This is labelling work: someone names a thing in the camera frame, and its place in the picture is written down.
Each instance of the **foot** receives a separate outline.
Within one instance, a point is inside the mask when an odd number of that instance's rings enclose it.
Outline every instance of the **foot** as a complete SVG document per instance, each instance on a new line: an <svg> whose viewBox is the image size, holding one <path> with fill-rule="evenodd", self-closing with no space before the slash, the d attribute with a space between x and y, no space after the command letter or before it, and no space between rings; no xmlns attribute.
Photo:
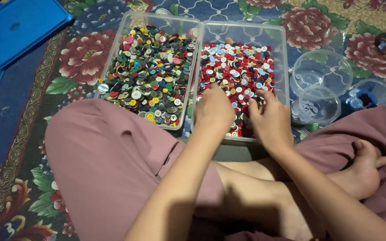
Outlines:
<svg viewBox="0 0 386 241"><path fill-rule="evenodd" d="M327 176L357 200L371 196L379 187L377 168L386 164L386 156L378 156L375 147L368 141L356 141L357 157L346 170Z"/></svg>

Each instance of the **person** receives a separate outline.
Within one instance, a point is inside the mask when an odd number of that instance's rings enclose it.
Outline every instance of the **person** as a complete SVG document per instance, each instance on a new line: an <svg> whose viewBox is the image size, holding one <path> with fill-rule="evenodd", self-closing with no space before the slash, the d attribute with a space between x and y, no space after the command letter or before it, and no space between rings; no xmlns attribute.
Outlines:
<svg viewBox="0 0 386 241"><path fill-rule="evenodd" d="M386 241L386 107L293 146L289 108L256 94L266 104L250 101L250 119L272 159L246 163L211 161L233 122L215 84L187 144L104 100L64 107L46 150L79 238Z"/></svg>

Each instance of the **pink pants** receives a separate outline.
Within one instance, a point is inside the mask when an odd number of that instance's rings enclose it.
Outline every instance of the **pink pants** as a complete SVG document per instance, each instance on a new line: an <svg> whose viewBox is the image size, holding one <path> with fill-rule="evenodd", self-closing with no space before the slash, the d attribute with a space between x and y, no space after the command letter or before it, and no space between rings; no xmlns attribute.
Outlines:
<svg viewBox="0 0 386 241"><path fill-rule="evenodd" d="M351 114L309 135L296 148L330 173L352 161L352 142L357 139L370 141L386 156L386 107ZM104 100L77 101L58 112L46 131L48 161L80 239L121 240L183 147L165 130ZM381 186L364 205L386 221L386 166L379 173ZM210 165L197 203L216 204L222 195L222 182ZM226 240L287 240L254 231L205 231L217 226L199 220L194 230L203 235L196 233L192 239L222 235Z"/></svg>

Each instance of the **forearm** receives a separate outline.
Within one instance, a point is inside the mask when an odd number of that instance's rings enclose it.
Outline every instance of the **forearm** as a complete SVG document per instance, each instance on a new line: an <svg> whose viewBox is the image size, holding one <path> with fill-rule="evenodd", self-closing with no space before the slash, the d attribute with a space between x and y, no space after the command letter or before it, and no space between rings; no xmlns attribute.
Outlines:
<svg viewBox="0 0 386 241"><path fill-rule="evenodd" d="M126 241L186 240L202 179L222 139L209 136L213 133L208 129L195 129L137 215L125 237Z"/></svg>
<svg viewBox="0 0 386 241"><path fill-rule="evenodd" d="M386 241L386 222L294 149L271 155L285 169L335 241Z"/></svg>

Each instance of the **floral rug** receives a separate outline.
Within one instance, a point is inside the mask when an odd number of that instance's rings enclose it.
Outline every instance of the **floral rug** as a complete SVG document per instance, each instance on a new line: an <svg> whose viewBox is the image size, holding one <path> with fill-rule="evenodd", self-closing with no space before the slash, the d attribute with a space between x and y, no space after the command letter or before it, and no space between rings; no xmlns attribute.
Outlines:
<svg viewBox="0 0 386 241"><path fill-rule="evenodd" d="M322 47L327 29L336 30L346 33L343 53L354 83L386 78L386 55L373 48L374 37L386 28L382 0L67 0L63 6L75 23L49 40L3 165L0 240L78 240L47 164L44 133L56 112L93 97L109 46L128 11L281 25L287 31L289 72L300 55ZM190 115L191 107L175 136L189 135ZM310 131L294 128L293 135L298 141Z"/></svg>

